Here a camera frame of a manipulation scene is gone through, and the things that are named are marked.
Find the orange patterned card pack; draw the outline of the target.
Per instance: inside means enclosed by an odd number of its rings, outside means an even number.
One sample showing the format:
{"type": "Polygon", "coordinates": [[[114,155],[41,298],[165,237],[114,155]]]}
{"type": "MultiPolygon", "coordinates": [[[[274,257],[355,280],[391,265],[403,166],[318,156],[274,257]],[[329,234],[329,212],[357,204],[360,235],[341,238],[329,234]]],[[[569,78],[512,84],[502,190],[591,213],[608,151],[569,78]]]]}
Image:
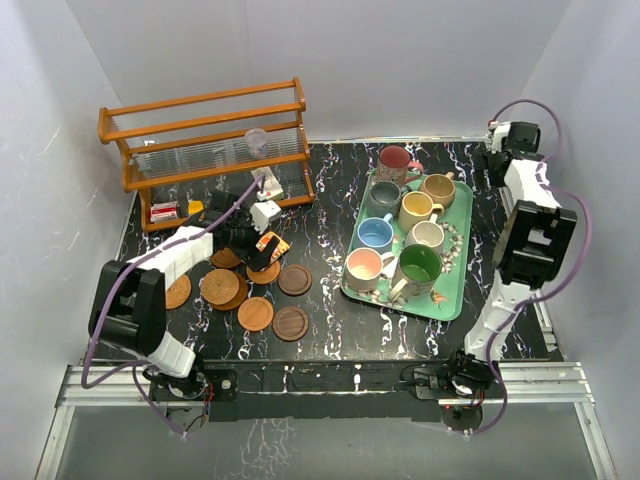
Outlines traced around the orange patterned card pack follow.
{"type": "Polygon", "coordinates": [[[260,238],[260,240],[256,244],[256,248],[259,251],[264,252],[271,247],[273,247],[273,249],[271,250],[271,261],[278,260],[290,249],[290,245],[285,240],[283,240],[275,232],[269,231],[260,238]]]}

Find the orange wooden coaster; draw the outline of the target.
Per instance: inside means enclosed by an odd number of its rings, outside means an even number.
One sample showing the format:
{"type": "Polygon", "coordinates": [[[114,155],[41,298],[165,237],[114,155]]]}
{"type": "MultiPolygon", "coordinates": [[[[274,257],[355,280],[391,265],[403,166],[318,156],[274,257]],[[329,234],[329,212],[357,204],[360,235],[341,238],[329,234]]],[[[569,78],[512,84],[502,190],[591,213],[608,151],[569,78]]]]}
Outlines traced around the orange wooden coaster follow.
{"type": "Polygon", "coordinates": [[[280,272],[281,265],[279,260],[274,261],[262,271],[254,271],[249,267],[246,268],[248,278],[252,282],[260,285],[267,285],[274,282],[279,277],[280,272]]]}
{"type": "Polygon", "coordinates": [[[274,316],[272,304],[263,297],[251,297],[239,307],[237,317],[247,331],[259,332],[267,328],[274,316]]]}

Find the woven rattan coaster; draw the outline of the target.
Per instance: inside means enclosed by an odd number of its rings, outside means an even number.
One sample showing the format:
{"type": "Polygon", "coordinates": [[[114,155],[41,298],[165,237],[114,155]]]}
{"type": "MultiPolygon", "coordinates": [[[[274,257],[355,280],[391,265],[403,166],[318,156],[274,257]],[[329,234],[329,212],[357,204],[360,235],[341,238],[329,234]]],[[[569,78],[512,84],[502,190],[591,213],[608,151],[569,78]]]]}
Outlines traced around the woven rattan coaster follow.
{"type": "Polygon", "coordinates": [[[215,269],[203,278],[201,285],[203,298],[212,305],[223,305],[234,299],[240,289],[235,273],[227,269],[215,269]]]}
{"type": "Polygon", "coordinates": [[[181,307],[190,297],[192,284],[187,275],[181,275],[165,292],[165,307],[173,310],[181,307]]]}

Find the wooden shelf rack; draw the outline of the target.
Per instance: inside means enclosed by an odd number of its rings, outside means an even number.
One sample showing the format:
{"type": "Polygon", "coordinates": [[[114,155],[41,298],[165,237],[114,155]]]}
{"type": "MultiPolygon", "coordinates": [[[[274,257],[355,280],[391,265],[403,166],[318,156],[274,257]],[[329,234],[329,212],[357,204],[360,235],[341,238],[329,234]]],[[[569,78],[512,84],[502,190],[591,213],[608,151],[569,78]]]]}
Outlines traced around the wooden shelf rack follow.
{"type": "Polygon", "coordinates": [[[296,163],[305,192],[278,202],[284,207],[312,203],[316,199],[309,161],[311,152],[303,124],[306,99],[300,79],[284,82],[207,93],[178,99],[163,100],[134,106],[99,111],[97,133],[102,144],[114,142],[122,157],[122,186],[126,192],[137,192],[141,205],[141,228],[149,233],[176,228],[182,218],[154,222],[151,220],[151,196],[154,188],[203,180],[228,174],[251,171],[258,168],[275,168],[296,163]],[[147,114],[162,109],[193,106],[198,103],[237,99],[280,90],[291,90],[293,99],[273,106],[261,106],[248,110],[231,111],[205,117],[172,121],[135,128],[122,129],[118,117],[147,114]],[[266,133],[267,153],[263,157],[251,154],[245,141],[246,128],[160,143],[151,143],[154,135],[169,134],[211,127],[231,122],[263,121],[269,116],[292,114],[291,121],[263,123],[259,126],[266,133]]]}

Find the green floral tray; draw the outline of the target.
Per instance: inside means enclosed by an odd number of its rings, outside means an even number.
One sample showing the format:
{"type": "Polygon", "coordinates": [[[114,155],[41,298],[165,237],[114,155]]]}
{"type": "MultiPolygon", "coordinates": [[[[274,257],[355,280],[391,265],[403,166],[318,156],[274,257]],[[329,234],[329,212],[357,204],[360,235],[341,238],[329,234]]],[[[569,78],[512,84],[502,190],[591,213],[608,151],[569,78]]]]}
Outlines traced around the green floral tray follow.
{"type": "Polygon", "coordinates": [[[474,195],[464,182],[455,181],[454,185],[453,203],[438,221],[444,230],[441,274],[428,295],[416,297],[401,293],[391,301],[389,278],[380,277],[374,288],[358,291],[348,284],[346,272],[342,273],[341,291],[351,299],[376,307],[389,307],[405,314],[444,322],[456,319],[462,310],[474,195]]]}

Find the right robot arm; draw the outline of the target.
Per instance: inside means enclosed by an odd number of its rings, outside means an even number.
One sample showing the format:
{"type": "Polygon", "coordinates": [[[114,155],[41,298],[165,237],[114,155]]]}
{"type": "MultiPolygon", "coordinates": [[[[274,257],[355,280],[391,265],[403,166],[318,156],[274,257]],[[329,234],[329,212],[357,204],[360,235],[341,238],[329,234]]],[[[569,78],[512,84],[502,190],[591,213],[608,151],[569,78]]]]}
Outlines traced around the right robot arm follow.
{"type": "Polygon", "coordinates": [[[491,120],[474,157],[477,180],[506,189],[513,203],[493,254],[493,285],[464,339],[464,353],[486,364],[499,359],[523,303],[556,278],[577,223],[550,190],[540,137],[535,123],[491,120]]]}

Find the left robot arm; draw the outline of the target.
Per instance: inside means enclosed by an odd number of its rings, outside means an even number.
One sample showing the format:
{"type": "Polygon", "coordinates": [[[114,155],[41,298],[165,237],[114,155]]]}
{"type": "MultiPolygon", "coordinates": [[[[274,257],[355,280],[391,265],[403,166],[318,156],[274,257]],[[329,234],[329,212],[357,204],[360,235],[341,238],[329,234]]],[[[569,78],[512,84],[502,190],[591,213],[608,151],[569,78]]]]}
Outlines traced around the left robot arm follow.
{"type": "Polygon", "coordinates": [[[196,264],[228,248],[253,270],[271,263],[275,239],[259,241],[281,209],[272,200],[247,205],[249,192],[218,192],[204,210],[190,216],[163,243],[127,262],[107,262],[100,273],[88,324],[86,364],[98,343],[123,350],[172,378],[182,397],[194,399],[207,376],[196,368],[196,354],[167,329],[166,292],[196,264]]]}

